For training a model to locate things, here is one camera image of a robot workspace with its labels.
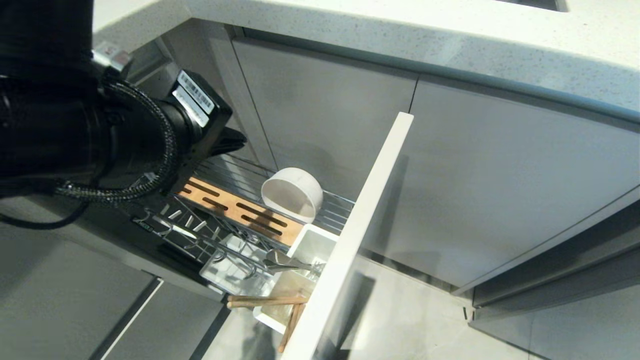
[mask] sticker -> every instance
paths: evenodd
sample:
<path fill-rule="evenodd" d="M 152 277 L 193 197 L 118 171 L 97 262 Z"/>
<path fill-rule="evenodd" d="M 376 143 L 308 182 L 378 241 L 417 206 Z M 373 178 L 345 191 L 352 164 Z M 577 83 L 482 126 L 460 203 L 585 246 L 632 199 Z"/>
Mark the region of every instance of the sticker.
<path fill-rule="evenodd" d="M 207 113 L 211 114 L 213 108 L 215 108 L 215 104 L 211 99 L 205 94 L 204 91 L 193 81 L 186 72 L 180 71 L 180 75 L 178 75 L 178 83 L 182 85 L 189 95 L 200 105 L 200 107 Z"/>
<path fill-rule="evenodd" d="M 204 113 L 204 111 L 202 111 L 191 96 L 187 94 L 186 90 L 182 86 L 178 85 L 178 88 L 176 88 L 171 94 L 184 107 L 189 116 L 195 120 L 198 125 L 200 125 L 200 127 L 205 127 L 207 125 L 209 117 Z"/>
<path fill-rule="evenodd" d="M 137 218 L 137 217 L 132 217 L 131 218 L 131 222 L 140 226 L 141 228 L 143 228 L 144 230 L 146 230 L 148 233 L 153 233 L 154 232 L 154 227 L 147 224 L 144 220 L 142 220 L 141 218 Z"/>

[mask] white drawer front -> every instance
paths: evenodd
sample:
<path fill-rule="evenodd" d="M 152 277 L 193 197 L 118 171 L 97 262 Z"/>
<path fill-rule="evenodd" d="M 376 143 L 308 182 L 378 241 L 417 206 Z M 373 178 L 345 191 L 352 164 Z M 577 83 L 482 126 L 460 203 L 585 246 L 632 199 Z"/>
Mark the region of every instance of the white drawer front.
<path fill-rule="evenodd" d="M 357 276 L 353 260 L 363 239 L 377 235 L 379 222 L 373 220 L 384 211 L 381 198 L 411 128 L 413 115 L 399 113 L 378 154 L 342 234 L 322 276 L 296 326 L 282 360 L 328 359 L 331 337 L 346 321 L 342 314 L 351 307 Z"/>

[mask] wooden chopstick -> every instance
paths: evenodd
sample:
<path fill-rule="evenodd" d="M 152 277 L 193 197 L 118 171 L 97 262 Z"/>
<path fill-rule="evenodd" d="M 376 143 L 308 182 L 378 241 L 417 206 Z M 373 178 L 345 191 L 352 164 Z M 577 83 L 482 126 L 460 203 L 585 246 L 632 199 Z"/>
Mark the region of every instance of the wooden chopstick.
<path fill-rule="evenodd" d="M 295 330 L 296 325 L 298 324 L 298 320 L 302 316 L 302 311 L 305 310 L 304 304 L 296 304 L 293 305 L 293 310 L 291 311 L 291 317 L 289 317 L 289 324 L 287 325 L 287 329 L 282 336 L 282 341 L 280 342 L 280 346 L 278 347 L 278 352 L 284 352 L 289 339 L 291 338 L 291 334 L 293 334 L 293 330 Z"/>
<path fill-rule="evenodd" d="M 255 307 L 269 305 L 292 305 L 304 304 L 308 301 L 305 297 L 245 297 L 245 296 L 229 296 L 227 299 L 227 307 Z"/>

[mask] white countertop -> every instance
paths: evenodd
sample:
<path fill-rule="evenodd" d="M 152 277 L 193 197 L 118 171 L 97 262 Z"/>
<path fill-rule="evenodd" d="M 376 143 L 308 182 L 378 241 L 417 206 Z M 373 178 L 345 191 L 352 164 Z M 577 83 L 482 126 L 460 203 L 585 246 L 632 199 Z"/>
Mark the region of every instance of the white countertop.
<path fill-rule="evenodd" d="M 640 1 L 566 2 L 569 12 L 496 0 L 96 0 L 94 35 L 133 50 L 196 17 L 640 112 Z"/>

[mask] barcode label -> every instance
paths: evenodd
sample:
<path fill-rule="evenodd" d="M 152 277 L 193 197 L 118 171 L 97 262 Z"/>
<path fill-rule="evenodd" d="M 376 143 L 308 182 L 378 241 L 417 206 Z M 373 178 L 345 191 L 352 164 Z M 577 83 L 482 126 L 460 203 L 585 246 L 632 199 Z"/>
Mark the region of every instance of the barcode label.
<path fill-rule="evenodd" d="M 187 90 L 193 100 L 195 100 L 207 114 L 211 114 L 211 111 L 215 107 L 213 101 L 211 101 L 204 91 L 196 85 L 186 72 L 180 71 L 180 75 L 178 75 L 178 83 Z"/>
<path fill-rule="evenodd" d="M 196 101 L 193 100 L 191 96 L 189 96 L 187 90 L 185 90 L 182 86 L 178 86 L 178 88 L 176 88 L 171 94 L 176 98 L 176 100 L 178 100 L 179 103 L 181 103 L 181 105 L 187 111 L 187 114 L 189 114 L 189 117 L 195 120 L 198 125 L 200 125 L 200 127 L 205 127 L 207 125 L 207 123 L 209 122 L 209 117 L 204 113 L 202 108 L 196 104 Z"/>

